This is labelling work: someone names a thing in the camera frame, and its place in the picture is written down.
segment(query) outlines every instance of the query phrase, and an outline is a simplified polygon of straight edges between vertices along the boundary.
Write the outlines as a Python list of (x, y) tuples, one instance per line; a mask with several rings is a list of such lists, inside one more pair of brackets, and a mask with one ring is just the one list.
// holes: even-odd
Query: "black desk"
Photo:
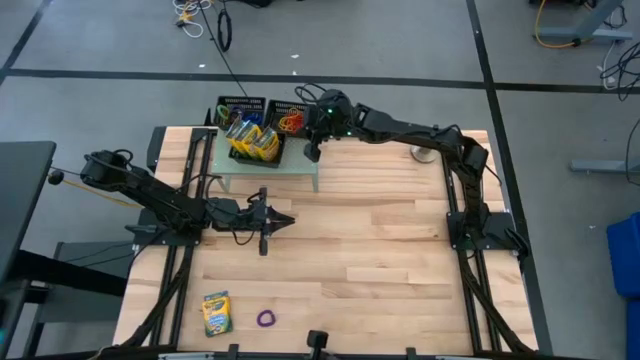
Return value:
[(20, 250), (55, 148), (50, 141), (0, 143), (0, 359), (9, 351), (24, 303), (46, 300), (48, 287), (33, 286), (32, 280), (120, 297), (126, 288), (124, 277)]

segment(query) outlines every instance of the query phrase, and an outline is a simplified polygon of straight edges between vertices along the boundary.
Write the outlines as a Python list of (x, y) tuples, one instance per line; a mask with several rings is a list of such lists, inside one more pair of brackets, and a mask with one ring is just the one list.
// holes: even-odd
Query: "purple ring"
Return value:
[[(262, 318), (265, 315), (271, 316), (271, 320), (268, 322), (263, 322)], [(276, 323), (276, 316), (271, 310), (263, 310), (260, 312), (260, 314), (258, 314), (258, 318), (256, 320), (258, 322), (258, 325), (260, 325), (260, 327), (269, 327)]]

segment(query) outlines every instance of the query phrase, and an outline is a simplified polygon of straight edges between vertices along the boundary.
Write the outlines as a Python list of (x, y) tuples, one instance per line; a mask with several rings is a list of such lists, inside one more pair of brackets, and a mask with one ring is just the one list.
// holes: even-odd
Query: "yellow cable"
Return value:
[(104, 199), (107, 199), (107, 200), (109, 200), (109, 201), (113, 201), (114, 203), (116, 203), (116, 204), (118, 204), (118, 205), (120, 205), (120, 206), (124, 206), (124, 207), (132, 207), (132, 208), (142, 208), (142, 206), (140, 206), (140, 205), (138, 205), (138, 204), (128, 203), (128, 202), (126, 202), (126, 201), (122, 201), (122, 200), (120, 200), (120, 199), (116, 199), (116, 198), (114, 198), (114, 197), (111, 197), (111, 196), (108, 196), (108, 195), (101, 194), (101, 193), (99, 193), (99, 192), (97, 192), (97, 191), (95, 191), (95, 190), (93, 190), (93, 189), (90, 189), (90, 188), (88, 188), (88, 187), (86, 187), (86, 186), (83, 186), (83, 185), (80, 185), (80, 184), (78, 184), (78, 183), (75, 183), (75, 182), (73, 182), (73, 181), (69, 181), (69, 180), (62, 180), (62, 182), (66, 183), (66, 184), (69, 184), (69, 185), (71, 185), (71, 186), (73, 186), (73, 187), (77, 187), (78, 189), (86, 190), (86, 191), (88, 191), (88, 192), (90, 192), (90, 193), (92, 193), (92, 194), (98, 195), (98, 196), (100, 196), (100, 197), (102, 197), (102, 198), (104, 198)]
[(540, 8), (538, 9), (538, 15), (536, 16), (536, 26), (533, 29), (535, 35), (536, 35), (536, 40), (538, 41), (538, 44), (549, 48), (549, 49), (564, 49), (564, 48), (568, 48), (568, 47), (572, 47), (574, 46), (574, 43), (570, 42), (567, 44), (561, 44), (561, 45), (552, 45), (552, 44), (545, 44), (542, 42), (542, 40), (540, 40), (540, 35), (538, 34), (538, 32), (540, 31), (539, 29), (539, 25), (540, 25), (540, 15), (542, 15), (542, 8), (544, 7), (544, 4), (547, 2), (547, 0), (542, 0), (542, 2), (540, 3)]

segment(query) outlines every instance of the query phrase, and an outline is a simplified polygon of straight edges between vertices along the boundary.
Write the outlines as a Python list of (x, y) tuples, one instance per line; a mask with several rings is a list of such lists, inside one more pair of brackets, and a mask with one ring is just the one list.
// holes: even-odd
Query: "blue bin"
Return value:
[(607, 227), (613, 281), (618, 294), (640, 298), (640, 213)]
[(640, 301), (627, 304), (627, 359), (640, 360)]

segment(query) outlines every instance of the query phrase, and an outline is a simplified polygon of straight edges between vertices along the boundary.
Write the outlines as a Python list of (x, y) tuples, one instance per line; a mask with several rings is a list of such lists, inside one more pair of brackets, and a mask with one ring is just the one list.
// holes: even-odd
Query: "table leg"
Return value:
[(229, 192), (229, 190), (231, 190), (231, 175), (224, 176), (224, 186), (226, 188), (226, 192)]
[(218, 181), (218, 184), (220, 184), (220, 187), (222, 188), (222, 190), (228, 194), (229, 193), (229, 187), (224, 182), (222, 182), (221, 179), (216, 179), (216, 181)]
[(318, 173), (311, 175), (311, 182), (313, 182), (313, 192), (318, 192)]

